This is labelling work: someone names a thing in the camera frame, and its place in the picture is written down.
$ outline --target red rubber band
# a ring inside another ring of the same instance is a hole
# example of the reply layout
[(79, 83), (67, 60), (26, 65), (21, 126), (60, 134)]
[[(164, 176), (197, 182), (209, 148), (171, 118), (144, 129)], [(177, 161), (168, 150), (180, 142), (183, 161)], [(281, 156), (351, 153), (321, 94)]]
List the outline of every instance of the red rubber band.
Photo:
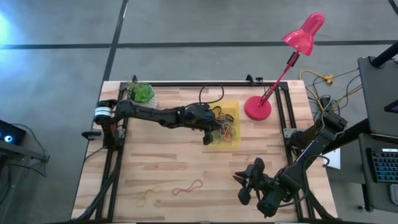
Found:
[[(199, 182), (200, 182), (200, 186), (192, 187), (196, 181), (199, 181)], [(177, 196), (180, 192), (189, 193), (189, 192), (191, 192), (193, 189), (200, 188), (200, 187), (203, 187), (203, 181), (201, 181), (200, 179), (196, 179), (195, 181), (192, 182), (192, 184), (191, 184), (191, 186), (190, 186), (189, 188), (187, 188), (187, 189), (175, 188), (175, 189), (172, 190), (172, 194), (173, 194), (174, 196)]]

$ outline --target gray floor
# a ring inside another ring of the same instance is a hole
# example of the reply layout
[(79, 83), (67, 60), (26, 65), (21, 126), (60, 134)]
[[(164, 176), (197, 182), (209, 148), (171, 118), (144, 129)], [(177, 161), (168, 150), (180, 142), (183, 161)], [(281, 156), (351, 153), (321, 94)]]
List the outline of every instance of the gray floor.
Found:
[[(121, 4), (1, 1), (0, 44), (110, 44)], [(398, 35), (398, 17), (387, 0), (130, 0), (119, 43), (280, 41), (315, 11), (326, 17), (316, 40), (394, 40)], [(387, 47), (315, 46), (312, 56), (301, 56), (285, 79), (298, 79), (303, 69), (337, 75), (357, 68), (358, 57)], [(118, 49), (109, 79), (135, 74), (141, 80), (242, 80), (251, 74), (273, 80), (291, 53), (290, 47)], [(91, 125), (108, 55), (109, 49), (0, 50), (0, 119), (30, 126), (51, 154), (46, 179), (13, 167), (13, 188), (0, 206), (0, 222), (48, 223), (70, 217), (87, 146), (80, 133)], [(319, 84), (319, 94), (339, 98), (357, 74), (337, 78), (332, 86)], [(309, 85), (314, 76), (303, 79)], [(341, 115), (349, 125), (366, 117), (361, 91), (349, 97)], [(32, 150), (40, 150), (30, 136), (26, 140)], [(359, 213), (360, 185), (328, 173), (340, 218), (397, 220), (394, 213)]]

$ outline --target green plant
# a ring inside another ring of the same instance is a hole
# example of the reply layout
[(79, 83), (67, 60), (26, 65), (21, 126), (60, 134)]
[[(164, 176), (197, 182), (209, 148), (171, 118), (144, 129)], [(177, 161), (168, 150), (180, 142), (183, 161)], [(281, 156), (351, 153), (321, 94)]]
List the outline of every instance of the green plant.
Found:
[(137, 83), (132, 77), (129, 81), (129, 99), (136, 103), (148, 103), (155, 96), (154, 91), (148, 83)]

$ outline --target yellow tray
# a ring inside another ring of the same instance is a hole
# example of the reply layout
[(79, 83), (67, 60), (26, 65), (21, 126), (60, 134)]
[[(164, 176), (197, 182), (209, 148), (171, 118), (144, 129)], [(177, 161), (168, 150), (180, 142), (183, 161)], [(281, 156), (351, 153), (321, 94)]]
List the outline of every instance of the yellow tray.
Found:
[[(213, 142), (210, 145), (214, 147), (238, 147), (241, 144), (239, 102), (236, 100), (221, 100), (217, 103), (212, 103), (210, 108), (213, 109), (217, 106), (221, 108), (221, 113), (229, 114), (234, 118), (234, 121), (231, 123), (230, 133), (234, 130), (235, 134), (231, 138), (222, 136), (225, 133), (224, 130), (228, 128), (228, 125), (224, 125), (222, 130), (212, 132)], [(216, 118), (219, 111), (220, 109), (214, 110)]]

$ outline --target green object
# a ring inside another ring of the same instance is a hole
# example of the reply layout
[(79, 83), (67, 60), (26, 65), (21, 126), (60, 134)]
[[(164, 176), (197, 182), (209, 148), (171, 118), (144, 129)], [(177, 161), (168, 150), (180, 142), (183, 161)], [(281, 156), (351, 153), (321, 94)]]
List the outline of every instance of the green object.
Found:
[(148, 103), (155, 96), (150, 85), (146, 83), (137, 84), (130, 90), (134, 93), (134, 101), (137, 103)]

